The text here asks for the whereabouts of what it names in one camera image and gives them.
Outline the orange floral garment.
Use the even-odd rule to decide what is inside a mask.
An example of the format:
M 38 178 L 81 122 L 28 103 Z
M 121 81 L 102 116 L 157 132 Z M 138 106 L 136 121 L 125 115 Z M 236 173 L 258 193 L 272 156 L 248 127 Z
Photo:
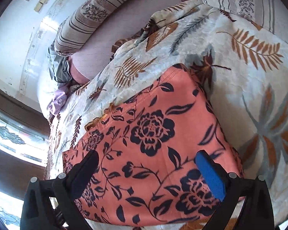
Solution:
M 168 68 L 102 122 L 87 125 L 76 146 L 63 153 L 63 170 L 91 150 L 99 154 L 98 168 L 75 203 L 85 218 L 114 225 L 209 217 L 219 201 L 195 165 L 199 150 L 227 172 L 243 174 L 199 80 L 182 64 Z

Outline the stained glass window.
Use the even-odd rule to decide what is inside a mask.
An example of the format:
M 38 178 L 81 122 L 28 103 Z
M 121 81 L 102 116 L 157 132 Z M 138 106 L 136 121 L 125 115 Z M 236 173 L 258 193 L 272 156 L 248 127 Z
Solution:
M 29 163 L 45 167 L 49 137 L 0 112 L 0 150 Z

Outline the purple floral cloth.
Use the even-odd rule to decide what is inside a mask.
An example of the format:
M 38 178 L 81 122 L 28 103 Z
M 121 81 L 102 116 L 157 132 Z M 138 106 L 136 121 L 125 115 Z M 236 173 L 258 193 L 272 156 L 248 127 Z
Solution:
M 65 105 L 69 96 L 69 86 L 65 85 L 50 94 L 50 101 L 46 107 L 52 115 L 57 115 Z

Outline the grey blue pillowcase pillow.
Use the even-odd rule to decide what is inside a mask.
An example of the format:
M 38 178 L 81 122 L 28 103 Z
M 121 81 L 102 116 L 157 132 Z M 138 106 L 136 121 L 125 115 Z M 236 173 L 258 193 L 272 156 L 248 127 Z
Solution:
M 58 88 L 65 86 L 72 80 L 68 57 L 57 54 L 55 51 L 55 41 L 48 48 L 47 60 L 51 80 Z

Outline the cream leaf pattern blanket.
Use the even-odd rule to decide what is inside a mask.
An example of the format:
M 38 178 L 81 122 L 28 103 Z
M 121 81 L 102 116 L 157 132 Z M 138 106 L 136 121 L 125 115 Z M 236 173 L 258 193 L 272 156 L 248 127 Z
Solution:
M 108 65 L 70 96 L 51 122 L 46 177 L 63 170 L 63 153 L 87 125 L 182 64 L 193 71 L 224 137 L 241 161 L 242 176 L 266 181 L 275 224 L 288 219 L 288 44 L 237 15 L 181 2 L 155 12 L 147 28 L 112 46 Z M 151 226 L 114 225 L 86 218 L 94 229 L 202 229 L 210 218 Z

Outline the striped floral bolster pillow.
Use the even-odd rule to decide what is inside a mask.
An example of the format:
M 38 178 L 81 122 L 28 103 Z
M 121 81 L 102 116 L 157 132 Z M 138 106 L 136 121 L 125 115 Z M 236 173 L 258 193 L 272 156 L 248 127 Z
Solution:
M 64 20 L 56 34 L 54 49 L 63 57 L 80 50 L 89 37 L 128 0 L 87 0 Z

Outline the pink quilted bed sheet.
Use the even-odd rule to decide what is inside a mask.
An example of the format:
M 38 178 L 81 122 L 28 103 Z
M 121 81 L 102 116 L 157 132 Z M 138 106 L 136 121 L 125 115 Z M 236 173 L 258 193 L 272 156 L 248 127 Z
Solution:
M 128 0 L 114 11 L 89 37 L 84 46 L 69 57 L 70 73 L 76 82 L 92 80 L 110 62 L 112 46 L 134 36 L 158 10 L 187 0 Z

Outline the beige wall switch panel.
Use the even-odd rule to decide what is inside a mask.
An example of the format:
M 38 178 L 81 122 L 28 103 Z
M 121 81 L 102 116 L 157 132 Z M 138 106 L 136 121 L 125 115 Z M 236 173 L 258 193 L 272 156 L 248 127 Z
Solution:
M 36 4 L 34 10 L 35 12 L 40 12 L 41 8 L 48 2 L 49 0 L 39 0 Z

